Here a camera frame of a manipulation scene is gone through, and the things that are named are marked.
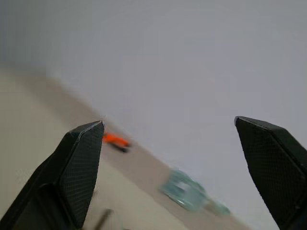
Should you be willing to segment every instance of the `textured rubber grip pad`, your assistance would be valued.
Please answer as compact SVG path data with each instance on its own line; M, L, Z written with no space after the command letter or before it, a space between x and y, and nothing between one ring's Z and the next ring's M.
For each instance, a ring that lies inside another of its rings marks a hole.
M71 158L59 180L62 199L77 228L83 226L92 199L103 131L102 123L93 123L79 136L79 141L76 142Z
M235 124L249 173L281 229L305 208L306 150L282 127L237 117Z

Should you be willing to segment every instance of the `beige floor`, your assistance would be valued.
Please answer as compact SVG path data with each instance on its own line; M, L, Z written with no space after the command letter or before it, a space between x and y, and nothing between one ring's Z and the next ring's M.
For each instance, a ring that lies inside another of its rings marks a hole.
M0 215L36 167L46 159L71 128L14 77L0 77L1 193ZM91 229L104 208L115 211L114 228L185 230L180 221L106 161L100 162L96 194L84 225Z
M70 129L99 119L86 105L43 75L0 69L0 217L35 168ZM108 130L116 130L107 123ZM112 229L247 230L233 216L189 213L158 192L169 168L133 142L123 155L102 147L95 196L84 225L92 229L104 208L115 210Z

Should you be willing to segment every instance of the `white wall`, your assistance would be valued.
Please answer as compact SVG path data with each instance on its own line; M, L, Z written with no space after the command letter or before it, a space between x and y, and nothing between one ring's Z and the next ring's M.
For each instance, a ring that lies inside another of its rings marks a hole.
M46 67L256 230L236 115L307 145L303 0L2 0L0 58Z

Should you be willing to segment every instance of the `orange object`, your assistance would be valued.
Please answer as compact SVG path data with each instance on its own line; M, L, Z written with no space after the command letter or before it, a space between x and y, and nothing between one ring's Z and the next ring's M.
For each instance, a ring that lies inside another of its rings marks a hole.
M102 139L105 143L111 144L117 149L127 152L127 147L130 146L130 143L123 138L119 138L118 136L110 133L105 133Z

